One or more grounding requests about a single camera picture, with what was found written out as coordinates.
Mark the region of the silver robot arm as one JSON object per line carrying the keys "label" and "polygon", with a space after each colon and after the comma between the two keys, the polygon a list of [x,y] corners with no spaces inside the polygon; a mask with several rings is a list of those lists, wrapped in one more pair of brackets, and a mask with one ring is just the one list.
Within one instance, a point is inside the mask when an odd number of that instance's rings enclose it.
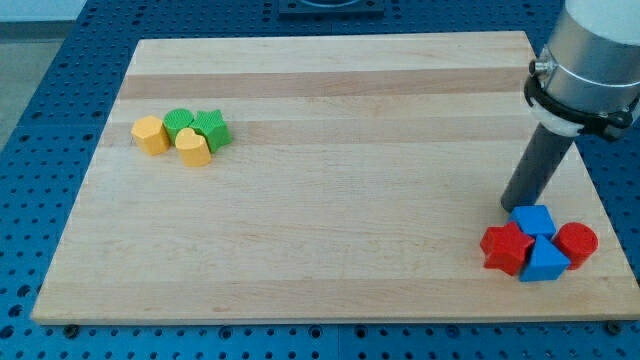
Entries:
{"label": "silver robot arm", "polygon": [[639,118],[639,0],[566,0],[524,95],[555,135],[623,137]]}

